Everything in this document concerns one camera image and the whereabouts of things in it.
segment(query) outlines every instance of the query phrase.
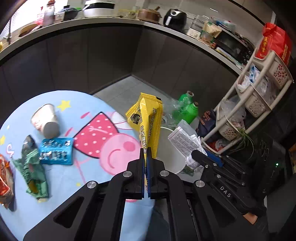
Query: yellow packet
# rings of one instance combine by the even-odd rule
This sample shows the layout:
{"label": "yellow packet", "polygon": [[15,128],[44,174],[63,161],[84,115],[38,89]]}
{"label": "yellow packet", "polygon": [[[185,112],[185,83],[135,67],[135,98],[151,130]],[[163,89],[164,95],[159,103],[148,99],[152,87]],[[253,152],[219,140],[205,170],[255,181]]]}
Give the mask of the yellow packet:
{"label": "yellow packet", "polygon": [[138,102],[126,113],[129,125],[139,132],[144,150],[145,166],[148,147],[151,147],[152,158],[156,158],[162,114],[161,99],[144,93],[141,93]]}

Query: blue tablecloth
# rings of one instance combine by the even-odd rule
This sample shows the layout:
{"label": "blue tablecloth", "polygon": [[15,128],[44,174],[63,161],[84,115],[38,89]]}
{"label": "blue tablecloth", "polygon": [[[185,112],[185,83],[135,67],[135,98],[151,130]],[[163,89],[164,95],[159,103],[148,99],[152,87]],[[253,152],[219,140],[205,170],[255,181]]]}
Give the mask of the blue tablecloth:
{"label": "blue tablecloth", "polygon": [[[83,139],[79,139],[80,135],[88,134],[91,137],[89,145],[96,144],[98,148],[93,148],[92,151],[89,148],[79,149],[76,145],[76,149],[73,149],[72,166],[44,165],[50,198],[43,203],[38,203],[26,193],[27,184],[11,163],[15,181],[15,202],[10,207],[13,211],[0,207],[0,214],[18,240],[23,240],[31,228],[86,182],[109,181],[113,175],[125,170],[128,161],[139,157],[140,143],[133,130],[108,104],[81,92],[53,91],[28,100],[5,121],[0,129],[0,153],[7,160],[10,160],[10,156],[14,159],[21,157],[23,141],[27,135],[31,135],[38,145],[41,143],[44,137],[30,123],[30,119],[33,113],[46,103],[55,106],[60,123],[60,137],[76,137],[77,143],[81,143]],[[130,160],[119,160],[117,157],[120,156],[129,156]],[[145,238],[153,205],[154,201],[147,197],[147,193],[142,200],[126,202],[121,241]]]}

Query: red bag in basket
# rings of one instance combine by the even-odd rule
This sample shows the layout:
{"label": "red bag in basket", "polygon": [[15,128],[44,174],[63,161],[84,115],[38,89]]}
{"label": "red bag in basket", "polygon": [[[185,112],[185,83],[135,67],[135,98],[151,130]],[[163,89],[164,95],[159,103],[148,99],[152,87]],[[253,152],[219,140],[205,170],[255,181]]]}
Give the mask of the red bag in basket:
{"label": "red bag in basket", "polygon": [[269,50],[274,50],[283,62],[288,65],[292,44],[286,31],[273,23],[266,23],[263,28],[263,36],[264,38],[256,53],[256,57],[264,58]]}

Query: silver bolt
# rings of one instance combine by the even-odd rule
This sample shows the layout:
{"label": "silver bolt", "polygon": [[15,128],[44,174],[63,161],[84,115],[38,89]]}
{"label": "silver bolt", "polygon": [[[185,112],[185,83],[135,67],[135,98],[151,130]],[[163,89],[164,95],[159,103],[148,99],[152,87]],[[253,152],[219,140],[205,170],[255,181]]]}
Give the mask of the silver bolt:
{"label": "silver bolt", "polygon": [[195,183],[196,186],[198,186],[199,188],[202,188],[205,186],[205,183],[202,180],[198,180]]}
{"label": "silver bolt", "polygon": [[130,171],[125,171],[123,174],[122,174],[124,177],[130,177],[132,175],[132,172]]}
{"label": "silver bolt", "polygon": [[87,183],[86,186],[87,186],[88,188],[94,188],[94,187],[96,187],[96,182],[94,182],[94,181],[90,181],[90,182]]}
{"label": "silver bolt", "polygon": [[163,170],[159,174],[163,177],[167,177],[170,173],[167,170]]}

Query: pill blister pack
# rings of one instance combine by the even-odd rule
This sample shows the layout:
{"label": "pill blister pack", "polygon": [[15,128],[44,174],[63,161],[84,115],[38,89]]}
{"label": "pill blister pack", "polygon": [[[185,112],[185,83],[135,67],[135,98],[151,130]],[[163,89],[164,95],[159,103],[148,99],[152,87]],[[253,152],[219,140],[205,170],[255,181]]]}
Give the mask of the pill blister pack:
{"label": "pill blister pack", "polygon": [[39,147],[41,164],[72,165],[73,138],[44,139]]}

